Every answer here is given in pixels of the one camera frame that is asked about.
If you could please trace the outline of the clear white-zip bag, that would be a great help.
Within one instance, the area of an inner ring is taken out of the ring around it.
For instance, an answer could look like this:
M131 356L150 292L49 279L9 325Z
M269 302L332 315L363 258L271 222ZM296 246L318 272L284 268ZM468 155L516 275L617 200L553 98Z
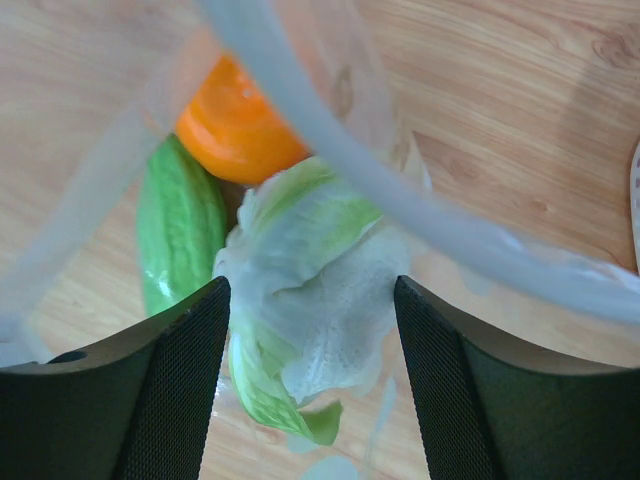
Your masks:
M152 317L146 164L223 55L404 234L398 278L639 372L635 1L3 2L1 371ZM342 404L330 445L246 413L228 321L195 479L434 479L395 320L370 391L312 401Z

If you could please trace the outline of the fake orange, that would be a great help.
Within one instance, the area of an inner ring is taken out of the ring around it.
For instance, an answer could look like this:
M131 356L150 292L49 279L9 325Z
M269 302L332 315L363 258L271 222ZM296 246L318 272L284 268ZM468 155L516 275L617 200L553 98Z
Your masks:
M180 114L174 132L209 173L237 184L261 184L310 156L229 55L216 63Z

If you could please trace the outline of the fake cabbage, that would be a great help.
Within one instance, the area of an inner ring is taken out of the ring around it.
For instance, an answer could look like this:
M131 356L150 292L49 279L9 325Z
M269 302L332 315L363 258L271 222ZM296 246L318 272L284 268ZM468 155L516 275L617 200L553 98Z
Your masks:
M410 266L404 234L318 157L248 190L214 264L231 288L228 362L246 413L332 444L342 404L311 403L376 384Z

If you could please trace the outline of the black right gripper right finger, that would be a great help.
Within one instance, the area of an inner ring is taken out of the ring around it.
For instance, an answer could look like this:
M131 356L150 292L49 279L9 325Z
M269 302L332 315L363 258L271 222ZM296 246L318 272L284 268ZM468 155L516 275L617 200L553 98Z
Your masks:
M523 341L402 276L396 319L434 479L635 479L639 372Z

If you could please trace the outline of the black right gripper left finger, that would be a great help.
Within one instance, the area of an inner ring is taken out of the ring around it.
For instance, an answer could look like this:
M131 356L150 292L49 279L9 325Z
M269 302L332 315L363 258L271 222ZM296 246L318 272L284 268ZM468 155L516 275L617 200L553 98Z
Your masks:
M1 371L5 479L195 479L229 321L217 278L99 342Z

